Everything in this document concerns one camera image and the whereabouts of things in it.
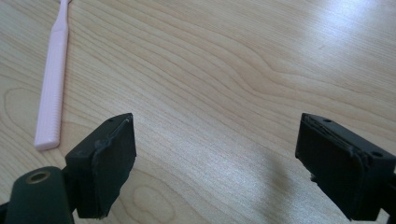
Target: wood grain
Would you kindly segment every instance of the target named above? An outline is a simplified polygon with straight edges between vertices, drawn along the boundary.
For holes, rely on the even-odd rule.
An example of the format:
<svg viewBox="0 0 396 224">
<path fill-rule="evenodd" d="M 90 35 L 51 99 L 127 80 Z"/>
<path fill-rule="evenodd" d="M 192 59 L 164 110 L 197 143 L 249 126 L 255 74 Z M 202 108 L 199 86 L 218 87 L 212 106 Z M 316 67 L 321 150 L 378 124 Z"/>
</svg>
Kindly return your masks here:
<svg viewBox="0 0 396 224">
<path fill-rule="evenodd" d="M 108 218 L 77 223 L 348 223 L 294 158 L 303 112 L 396 154 L 390 0 L 75 0 L 62 143 L 37 152 L 58 7 L 0 1 L 0 203 L 126 112 L 134 169 Z"/>
</svg>

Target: pink toothbrush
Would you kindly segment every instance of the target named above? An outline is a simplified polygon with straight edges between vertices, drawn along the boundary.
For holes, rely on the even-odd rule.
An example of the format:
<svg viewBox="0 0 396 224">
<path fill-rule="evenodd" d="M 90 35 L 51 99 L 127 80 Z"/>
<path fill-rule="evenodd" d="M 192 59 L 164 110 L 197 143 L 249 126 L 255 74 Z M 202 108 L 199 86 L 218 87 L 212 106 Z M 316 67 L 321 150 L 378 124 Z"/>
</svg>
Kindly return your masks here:
<svg viewBox="0 0 396 224">
<path fill-rule="evenodd" d="M 35 129 L 35 148 L 46 150 L 59 146 L 62 99 L 64 95 L 64 67 L 67 51 L 67 7 L 71 0 L 61 0 L 58 18 L 49 37 L 43 89 Z"/>
</svg>

